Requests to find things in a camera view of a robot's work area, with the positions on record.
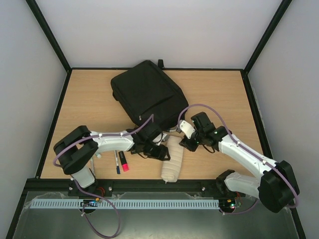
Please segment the black student backpack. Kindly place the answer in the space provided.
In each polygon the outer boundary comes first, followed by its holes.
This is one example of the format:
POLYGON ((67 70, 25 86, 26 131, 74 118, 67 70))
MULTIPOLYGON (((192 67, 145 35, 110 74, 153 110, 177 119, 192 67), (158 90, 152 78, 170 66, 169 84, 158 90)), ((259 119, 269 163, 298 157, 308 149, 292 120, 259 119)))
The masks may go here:
POLYGON ((163 130, 177 125, 188 101, 178 84, 150 60, 145 60, 111 80, 113 97, 131 121, 141 126, 151 115, 163 130))

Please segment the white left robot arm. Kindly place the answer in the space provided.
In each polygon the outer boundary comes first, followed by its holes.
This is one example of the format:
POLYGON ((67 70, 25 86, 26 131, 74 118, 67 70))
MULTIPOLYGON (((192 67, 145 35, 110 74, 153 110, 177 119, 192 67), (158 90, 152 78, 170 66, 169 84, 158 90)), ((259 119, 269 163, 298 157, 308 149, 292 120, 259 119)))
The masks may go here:
POLYGON ((152 121, 134 129, 109 133, 91 131, 81 125, 54 145, 54 165, 61 167, 64 174, 75 179, 81 188, 87 188, 96 181, 92 170, 87 167, 93 155, 107 151, 129 151, 131 154, 142 153, 148 158, 168 161, 168 147, 162 144, 166 137, 152 121))

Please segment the beige ribbed pencil case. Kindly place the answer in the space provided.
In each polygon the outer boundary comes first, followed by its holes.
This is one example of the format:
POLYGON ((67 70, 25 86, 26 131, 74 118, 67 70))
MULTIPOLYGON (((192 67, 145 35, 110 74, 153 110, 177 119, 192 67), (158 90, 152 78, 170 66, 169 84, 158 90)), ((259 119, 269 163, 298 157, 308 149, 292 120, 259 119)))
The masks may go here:
POLYGON ((161 169, 161 178, 165 183, 175 183, 179 178, 184 151, 180 142, 181 138, 177 136, 170 136, 167 141, 170 160, 164 161, 161 169))

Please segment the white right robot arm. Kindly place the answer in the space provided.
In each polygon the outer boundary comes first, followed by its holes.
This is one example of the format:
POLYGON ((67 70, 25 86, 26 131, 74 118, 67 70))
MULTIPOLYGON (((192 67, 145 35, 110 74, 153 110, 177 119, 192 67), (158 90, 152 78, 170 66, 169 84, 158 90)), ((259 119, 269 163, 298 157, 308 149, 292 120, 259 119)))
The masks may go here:
POLYGON ((252 196, 274 213, 286 206, 297 205, 300 190, 288 162, 277 162, 258 153, 243 143, 226 125, 216 127, 204 112, 192 116, 191 121, 188 123, 178 119, 178 131, 184 133, 179 143, 181 146, 192 152, 200 145, 211 153, 221 152, 251 173, 251 176, 245 176, 229 169, 220 174, 216 178, 216 187, 222 195, 238 192, 252 196))

